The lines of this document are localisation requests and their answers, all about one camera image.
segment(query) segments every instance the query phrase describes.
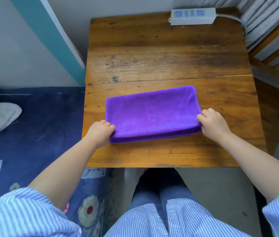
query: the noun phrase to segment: teal stripe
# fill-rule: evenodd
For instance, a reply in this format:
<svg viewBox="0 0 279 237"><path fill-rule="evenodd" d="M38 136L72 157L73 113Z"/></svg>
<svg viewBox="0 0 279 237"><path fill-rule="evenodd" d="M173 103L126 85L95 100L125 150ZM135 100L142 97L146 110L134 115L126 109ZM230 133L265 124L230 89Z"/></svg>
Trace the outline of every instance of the teal stripe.
<svg viewBox="0 0 279 237"><path fill-rule="evenodd" d="M80 85L85 85L85 70L76 60L40 0L11 0L40 41Z"/></svg>

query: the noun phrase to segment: tile floor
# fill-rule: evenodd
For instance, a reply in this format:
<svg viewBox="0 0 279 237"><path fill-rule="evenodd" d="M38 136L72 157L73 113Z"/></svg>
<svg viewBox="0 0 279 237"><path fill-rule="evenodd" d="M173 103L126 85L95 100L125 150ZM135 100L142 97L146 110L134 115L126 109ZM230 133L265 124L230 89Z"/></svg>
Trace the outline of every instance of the tile floor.
<svg viewBox="0 0 279 237"><path fill-rule="evenodd" d="M217 219L261 236L253 185L240 168L176 168L196 199ZM143 168L115 168L112 193L118 217L130 205Z"/></svg>

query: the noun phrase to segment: wooden tabletop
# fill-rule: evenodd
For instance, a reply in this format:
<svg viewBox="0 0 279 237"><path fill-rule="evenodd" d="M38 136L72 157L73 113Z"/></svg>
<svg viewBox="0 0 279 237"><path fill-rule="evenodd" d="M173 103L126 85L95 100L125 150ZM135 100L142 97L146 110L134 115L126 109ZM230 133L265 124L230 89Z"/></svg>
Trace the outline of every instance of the wooden tabletop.
<svg viewBox="0 0 279 237"><path fill-rule="evenodd" d="M242 27L173 26L170 13L92 19L82 136L105 119L108 97L180 86L196 87L201 109L214 108L232 132L266 150L260 110ZM146 142L108 144L88 167L236 167L201 133Z"/></svg>

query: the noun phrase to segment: person's right hand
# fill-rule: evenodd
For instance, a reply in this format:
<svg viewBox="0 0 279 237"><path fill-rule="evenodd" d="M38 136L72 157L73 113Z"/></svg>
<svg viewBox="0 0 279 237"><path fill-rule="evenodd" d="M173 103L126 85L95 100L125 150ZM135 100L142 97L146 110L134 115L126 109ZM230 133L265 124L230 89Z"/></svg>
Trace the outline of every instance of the person's right hand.
<svg viewBox="0 0 279 237"><path fill-rule="evenodd" d="M219 112L209 108L201 113L197 115L197 120L203 125L202 133L206 137L219 142L225 136L232 134L225 119Z"/></svg>
<svg viewBox="0 0 279 237"><path fill-rule="evenodd" d="M93 123L84 139L88 139L96 145L96 148L104 147L108 143L110 135L114 132L115 126L105 120Z"/></svg>

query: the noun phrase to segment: striped shirt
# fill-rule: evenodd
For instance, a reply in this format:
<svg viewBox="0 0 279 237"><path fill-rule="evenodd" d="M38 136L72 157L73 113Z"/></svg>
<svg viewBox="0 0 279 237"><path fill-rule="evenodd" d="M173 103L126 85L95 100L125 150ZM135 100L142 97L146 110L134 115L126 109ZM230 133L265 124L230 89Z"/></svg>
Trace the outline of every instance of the striped shirt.
<svg viewBox="0 0 279 237"><path fill-rule="evenodd" d="M279 236L279 197L263 213ZM189 199L169 200L167 217L169 231L154 204L145 204L127 211L105 236L248 236ZM40 192L21 188L0 197L0 236L81 236L81 227Z"/></svg>

